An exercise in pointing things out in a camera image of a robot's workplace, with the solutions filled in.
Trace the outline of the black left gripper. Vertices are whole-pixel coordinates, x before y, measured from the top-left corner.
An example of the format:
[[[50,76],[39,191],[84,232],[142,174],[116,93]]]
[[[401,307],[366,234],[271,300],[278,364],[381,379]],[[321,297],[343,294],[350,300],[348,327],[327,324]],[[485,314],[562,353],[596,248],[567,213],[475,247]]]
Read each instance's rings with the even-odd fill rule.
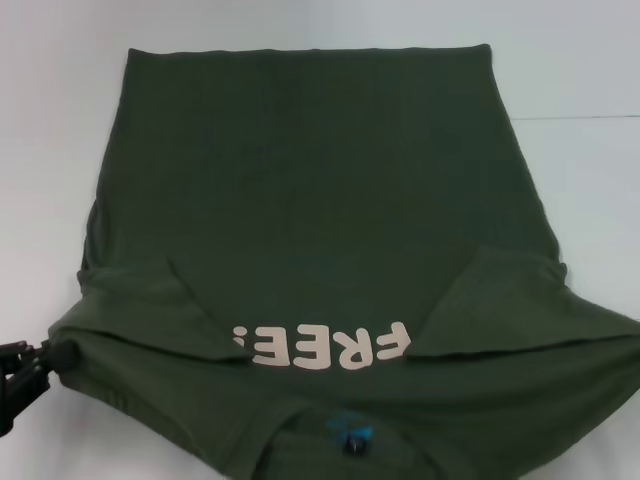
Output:
[[[49,372],[64,373],[79,365],[79,349],[71,340],[45,341],[35,348],[26,341],[1,345],[1,435],[15,418],[50,388]]]

